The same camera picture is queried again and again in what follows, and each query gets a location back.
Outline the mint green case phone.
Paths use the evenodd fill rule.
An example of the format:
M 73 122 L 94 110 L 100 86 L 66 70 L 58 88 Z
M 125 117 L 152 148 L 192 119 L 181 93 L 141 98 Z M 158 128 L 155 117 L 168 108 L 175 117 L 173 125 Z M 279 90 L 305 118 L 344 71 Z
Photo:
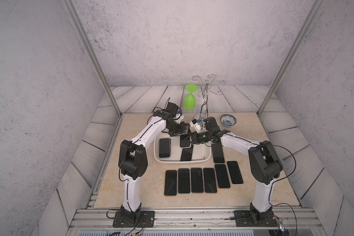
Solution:
M 159 140 L 159 158 L 169 158 L 171 156 L 171 139 L 161 138 Z

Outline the light green case phone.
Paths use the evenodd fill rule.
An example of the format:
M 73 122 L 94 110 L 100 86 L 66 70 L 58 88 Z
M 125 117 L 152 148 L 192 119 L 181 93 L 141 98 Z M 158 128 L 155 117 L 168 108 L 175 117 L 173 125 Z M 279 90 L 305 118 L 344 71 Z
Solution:
M 190 170 L 188 168 L 178 169 L 178 193 L 189 194 L 190 188 Z

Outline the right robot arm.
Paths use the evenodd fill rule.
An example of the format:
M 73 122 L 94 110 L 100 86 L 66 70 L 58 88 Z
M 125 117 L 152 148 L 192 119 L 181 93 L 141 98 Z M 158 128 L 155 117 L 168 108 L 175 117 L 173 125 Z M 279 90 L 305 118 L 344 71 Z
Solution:
M 270 198 L 273 184 L 283 170 L 282 162 L 269 141 L 256 142 L 242 138 L 229 130 L 221 130 L 216 119 L 209 117 L 189 123 L 192 144 L 221 144 L 249 157 L 250 170 L 256 180 L 254 199 L 250 204 L 250 221 L 261 225 L 273 215 Z

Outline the pink case phone front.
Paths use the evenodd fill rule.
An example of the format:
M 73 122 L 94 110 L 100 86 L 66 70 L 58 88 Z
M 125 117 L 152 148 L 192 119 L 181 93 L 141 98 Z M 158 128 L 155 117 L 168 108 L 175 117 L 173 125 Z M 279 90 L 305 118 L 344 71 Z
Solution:
M 206 193 L 217 193 L 216 176 L 213 168 L 204 168 L 204 188 Z

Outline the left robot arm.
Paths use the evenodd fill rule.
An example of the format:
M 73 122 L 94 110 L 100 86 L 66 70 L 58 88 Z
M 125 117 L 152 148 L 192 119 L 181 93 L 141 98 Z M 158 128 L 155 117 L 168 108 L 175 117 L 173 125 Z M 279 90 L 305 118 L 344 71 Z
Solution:
M 136 223 L 141 214 L 140 177 L 148 166 L 147 149 L 165 129 L 171 137 L 191 133 L 189 124 L 182 121 L 180 107 L 168 102 L 151 116 L 149 124 L 133 139 L 123 140 L 120 146 L 119 168 L 124 176 L 124 202 L 120 213 L 126 220 Z

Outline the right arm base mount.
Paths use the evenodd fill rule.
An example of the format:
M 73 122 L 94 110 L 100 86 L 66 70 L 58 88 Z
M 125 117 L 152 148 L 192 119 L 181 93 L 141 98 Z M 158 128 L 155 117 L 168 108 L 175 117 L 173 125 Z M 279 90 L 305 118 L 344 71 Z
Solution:
M 257 210 L 235 210 L 237 227 L 278 227 L 279 221 L 272 210 L 258 212 Z

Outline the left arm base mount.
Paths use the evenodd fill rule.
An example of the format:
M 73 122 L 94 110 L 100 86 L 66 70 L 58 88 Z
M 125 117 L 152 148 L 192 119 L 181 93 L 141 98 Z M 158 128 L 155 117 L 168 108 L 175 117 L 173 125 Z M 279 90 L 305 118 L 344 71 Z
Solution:
M 152 228 L 154 226 L 155 212 L 138 210 L 130 212 L 127 210 L 117 211 L 113 221 L 114 228 L 134 228 L 145 227 Z

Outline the grey green case phone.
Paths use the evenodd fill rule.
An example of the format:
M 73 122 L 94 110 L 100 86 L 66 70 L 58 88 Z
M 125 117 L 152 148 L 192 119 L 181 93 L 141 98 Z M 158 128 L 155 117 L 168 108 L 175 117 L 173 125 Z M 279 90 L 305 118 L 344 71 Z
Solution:
M 180 147 L 181 148 L 189 148 L 191 146 L 190 137 L 191 137 L 191 135 L 189 135 L 189 134 L 180 136 Z

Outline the blue purple case phone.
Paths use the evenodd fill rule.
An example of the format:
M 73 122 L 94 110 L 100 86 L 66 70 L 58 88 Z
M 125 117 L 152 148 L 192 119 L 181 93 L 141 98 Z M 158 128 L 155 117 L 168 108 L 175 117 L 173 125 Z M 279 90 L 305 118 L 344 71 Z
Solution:
M 241 170 L 237 161 L 227 161 L 227 168 L 232 184 L 244 184 Z

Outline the black phone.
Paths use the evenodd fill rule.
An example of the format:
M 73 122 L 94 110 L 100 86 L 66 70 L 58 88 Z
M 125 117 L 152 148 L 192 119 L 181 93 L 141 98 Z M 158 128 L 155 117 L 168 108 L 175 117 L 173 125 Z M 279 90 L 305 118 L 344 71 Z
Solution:
M 177 194 L 177 171 L 167 170 L 165 173 L 165 196 L 176 196 Z

